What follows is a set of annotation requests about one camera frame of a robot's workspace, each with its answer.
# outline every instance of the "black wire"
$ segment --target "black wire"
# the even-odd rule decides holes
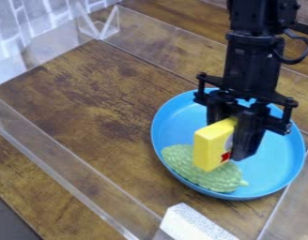
[[[281,56],[277,53],[276,49],[272,49],[272,52],[273,52],[274,56],[277,57],[278,61],[282,64],[293,65],[293,64],[297,64],[305,58],[305,56],[308,54],[308,38],[294,35],[294,33],[288,28],[285,28],[282,32],[290,39],[301,40],[305,43],[305,50],[304,50],[302,54],[300,55],[300,57],[297,57],[294,59],[284,58],[284,56]]]

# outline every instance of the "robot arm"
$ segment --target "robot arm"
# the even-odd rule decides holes
[[[236,119],[230,158],[242,160],[253,155],[265,130],[289,133],[290,113],[297,102],[276,92],[280,64],[298,63],[308,53],[308,39],[288,29],[296,23],[297,0],[228,0],[230,32],[222,77],[197,75],[194,102],[206,106],[208,125],[228,117]],[[305,43],[296,59],[282,56],[285,34]],[[205,83],[218,89],[204,93]],[[249,107],[238,99],[254,99]],[[282,115],[273,117],[266,105],[282,106]]]

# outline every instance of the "red mark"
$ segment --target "red mark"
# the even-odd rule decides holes
[[[225,154],[222,154],[220,162],[226,161],[229,159],[229,156],[230,156],[230,152],[226,152]]]

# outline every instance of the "blue plate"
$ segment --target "blue plate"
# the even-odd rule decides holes
[[[153,150],[175,179],[202,194],[225,200],[252,200],[284,188],[296,178],[304,162],[304,142],[293,123],[290,134],[280,136],[266,131],[253,156],[236,162],[248,187],[238,187],[232,193],[217,193],[182,178],[167,166],[161,149],[174,144],[193,144],[194,131],[205,127],[206,108],[193,103],[194,91],[173,97],[159,108],[151,123]],[[241,105],[250,102],[241,100]],[[269,105],[270,114],[281,116],[281,110]]]

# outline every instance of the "wood grain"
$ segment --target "wood grain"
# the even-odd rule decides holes
[[[225,12],[198,1],[123,5],[224,41]],[[159,216],[170,205],[186,203],[240,239],[254,239],[280,192],[249,202],[202,196],[171,178],[151,149],[158,107],[193,88],[192,82],[91,41],[2,84],[0,98]],[[0,195],[45,239],[121,238],[0,138]]]

